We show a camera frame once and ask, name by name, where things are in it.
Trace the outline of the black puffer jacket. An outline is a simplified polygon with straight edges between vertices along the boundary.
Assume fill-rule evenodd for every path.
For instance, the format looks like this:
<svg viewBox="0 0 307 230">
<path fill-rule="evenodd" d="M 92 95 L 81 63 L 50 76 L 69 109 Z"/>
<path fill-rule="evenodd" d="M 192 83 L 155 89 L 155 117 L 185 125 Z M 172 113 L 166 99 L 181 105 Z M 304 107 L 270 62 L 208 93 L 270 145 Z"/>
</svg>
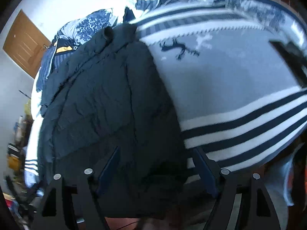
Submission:
<svg viewBox="0 0 307 230">
<path fill-rule="evenodd" d="M 43 88 L 39 178 L 76 185 L 119 147 L 120 163 L 98 203 L 109 218 L 163 218 L 187 179 L 173 101 L 136 26 L 97 32 Z"/>
</svg>

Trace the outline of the dark cluttered side table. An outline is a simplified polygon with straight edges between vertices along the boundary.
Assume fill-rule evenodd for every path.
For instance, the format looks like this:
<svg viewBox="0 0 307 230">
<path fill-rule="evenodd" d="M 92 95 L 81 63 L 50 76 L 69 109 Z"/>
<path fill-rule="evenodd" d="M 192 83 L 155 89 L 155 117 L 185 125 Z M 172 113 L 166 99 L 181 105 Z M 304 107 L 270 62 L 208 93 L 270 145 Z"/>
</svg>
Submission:
<svg viewBox="0 0 307 230">
<path fill-rule="evenodd" d="M 26 146 L 28 145 L 30 130 L 32 127 L 33 118 L 31 116 L 31 100 L 28 99 L 24 105 L 24 114 L 19 116 L 13 127 L 13 142 L 7 145 L 7 155 L 15 155 L 21 158 L 22 166 L 19 172 L 13 172 L 12 181 L 13 184 L 18 185 L 22 190 L 24 189 L 23 170 L 26 157 Z"/>
</svg>

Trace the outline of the yellow container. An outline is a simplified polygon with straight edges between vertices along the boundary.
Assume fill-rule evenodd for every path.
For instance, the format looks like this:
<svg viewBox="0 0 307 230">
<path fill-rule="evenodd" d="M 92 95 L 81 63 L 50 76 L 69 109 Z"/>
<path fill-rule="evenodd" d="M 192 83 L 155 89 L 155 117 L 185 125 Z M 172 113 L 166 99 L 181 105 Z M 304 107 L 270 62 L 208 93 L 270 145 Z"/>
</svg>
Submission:
<svg viewBox="0 0 307 230">
<path fill-rule="evenodd" d="M 7 165 L 13 171 L 19 172 L 22 166 L 22 160 L 18 156 L 9 154 L 7 155 Z"/>
</svg>

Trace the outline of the brown wooden door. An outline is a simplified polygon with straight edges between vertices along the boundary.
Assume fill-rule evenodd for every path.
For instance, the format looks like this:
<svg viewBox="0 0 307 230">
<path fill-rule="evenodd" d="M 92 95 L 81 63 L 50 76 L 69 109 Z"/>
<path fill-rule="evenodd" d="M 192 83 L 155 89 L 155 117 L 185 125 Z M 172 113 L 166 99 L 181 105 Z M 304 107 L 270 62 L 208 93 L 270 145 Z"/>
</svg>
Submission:
<svg viewBox="0 0 307 230">
<path fill-rule="evenodd" d="M 47 37 L 21 10 L 8 32 L 3 50 L 34 78 L 41 66 L 42 57 L 50 45 L 51 42 Z"/>
</svg>

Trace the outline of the blue white striped blanket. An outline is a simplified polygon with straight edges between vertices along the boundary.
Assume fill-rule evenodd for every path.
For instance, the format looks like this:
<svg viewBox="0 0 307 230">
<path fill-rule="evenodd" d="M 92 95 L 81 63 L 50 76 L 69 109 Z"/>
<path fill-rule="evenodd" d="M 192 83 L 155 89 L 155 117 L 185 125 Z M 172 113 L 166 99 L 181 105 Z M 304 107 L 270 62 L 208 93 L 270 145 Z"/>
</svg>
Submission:
<svg viewBox="0 0 307 230">
<path fill-rule="evenodd" d="M 193 148 L 239 171 L 270 160 L 306 128 L 306 89 L 285 60 L 286 54 L 306 60 L 306 23 L 287 5 L 176 0 L 121 24 L 136 26 L 173 101 L 186 182 L 194 176 Z M 26 153 L 27 185 L 42 181 L 42 93 Z"/>
</svg>

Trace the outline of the blue tree print duvet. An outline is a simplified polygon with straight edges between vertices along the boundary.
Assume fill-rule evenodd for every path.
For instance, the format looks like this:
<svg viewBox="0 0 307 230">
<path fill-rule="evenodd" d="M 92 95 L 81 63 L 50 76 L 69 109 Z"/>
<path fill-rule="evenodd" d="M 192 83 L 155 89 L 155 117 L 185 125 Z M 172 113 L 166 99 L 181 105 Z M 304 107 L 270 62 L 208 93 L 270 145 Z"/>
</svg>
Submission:
<svg viewBox="0 0 307 230">
<path fill-rule="evenodd" d="M 58 30 L 51 44 L 46 47 L 33 88 L 36 92 L 41 92 L 48 76 L 58 69 L 59 65 L 78 47 L 88 42 L 101 29 L 130 22 L 174 1 L 176 0 L 129 0 L 122 16 L 112 8 L 103 8 L 86 17 L 66 23 Z"/>
</svg>

